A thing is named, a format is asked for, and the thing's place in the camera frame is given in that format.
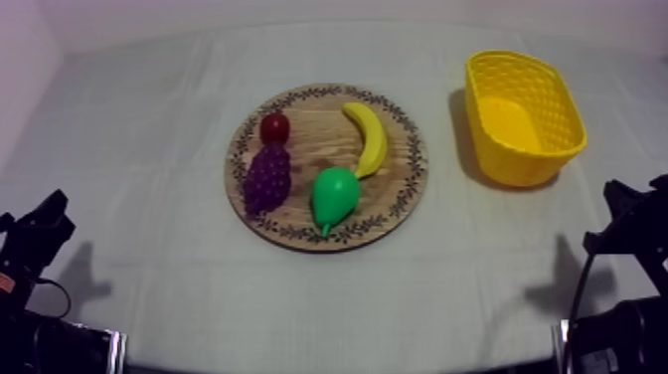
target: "yellow basket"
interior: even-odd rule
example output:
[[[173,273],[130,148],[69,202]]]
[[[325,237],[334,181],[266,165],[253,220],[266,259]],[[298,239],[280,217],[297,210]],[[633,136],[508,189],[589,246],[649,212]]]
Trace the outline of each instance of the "yellow basket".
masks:
[[[553,67],[510,51],[466,62],[466,111],[482,171],[511,186],[548,181],[586,146],[586,131]]]

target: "white cloth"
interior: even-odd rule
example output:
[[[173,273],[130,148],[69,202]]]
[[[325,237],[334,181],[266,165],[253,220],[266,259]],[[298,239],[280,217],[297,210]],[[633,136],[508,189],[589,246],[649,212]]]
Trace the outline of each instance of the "white cloth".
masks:
[[[453,123],[464,61],[482,49],[534,54],[571,86],[589,147],[552,186],[498,190],[462,169],[474,161],[459,159]],[[257,105],[329,82],[407,112],[428,184],[383,240],[308,256],[236,217],[224,158]],[[572,41],[390,22],[204,31],[67,58],[2,172],[0,209],[23,214],[66,192],[78,227],[45,276],[71,290],[71,319],[127,332],[135,363],[294,374],[534,360],[552,354],[584,232],[608,222],[603,182],[645,189],[665,171],[666,99],[659,62]],[[597,259],[592,277],[589,311],[653,292],[633,260]],[[45,292],[33,304],[57,308]]]

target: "green pear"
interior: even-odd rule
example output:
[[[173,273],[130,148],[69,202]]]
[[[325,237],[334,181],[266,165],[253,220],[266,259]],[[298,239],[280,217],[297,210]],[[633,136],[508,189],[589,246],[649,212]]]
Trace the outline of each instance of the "green pear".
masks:
[[[313,183],[315,224],[327,237],[329,229],[355,209],[360,200],[360,184],[350,170],[330,167],[318,174]]]

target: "plastic fruit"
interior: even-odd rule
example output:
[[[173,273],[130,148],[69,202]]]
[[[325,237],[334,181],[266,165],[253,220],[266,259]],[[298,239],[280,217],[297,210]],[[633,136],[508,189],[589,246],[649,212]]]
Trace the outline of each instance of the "plastic fruit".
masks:
[[[355,209],[360,200],[360,184],[355,174],[342,167],[330,167],[318,174],[313,183],[313,210],[315,224],[321,235]]]
[[[290,121],[282,113],[269,114],[259,124],[259,138],[264,144],[273,142],[285,144],[289,134]]]
[[[256,217],[279,207],[290,193],[290,154],[281,144],[264,146],[252,159],[244,181],[246,213]]]
[[[388,153],[385,129],[376,114],[362,103],[346,102],[343,104],[343,112],[357,123],[364,135],[364,150],[355,170],[355,176],[364,178],[374,174]]]

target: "grape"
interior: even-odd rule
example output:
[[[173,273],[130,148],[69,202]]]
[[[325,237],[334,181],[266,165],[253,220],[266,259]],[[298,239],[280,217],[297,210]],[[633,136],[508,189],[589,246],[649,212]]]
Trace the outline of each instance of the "grape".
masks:
[[[246,213],[255,217],[278,208],[290,193],[290,154],[280,143],[265,145],[252,159],[244,181]]]

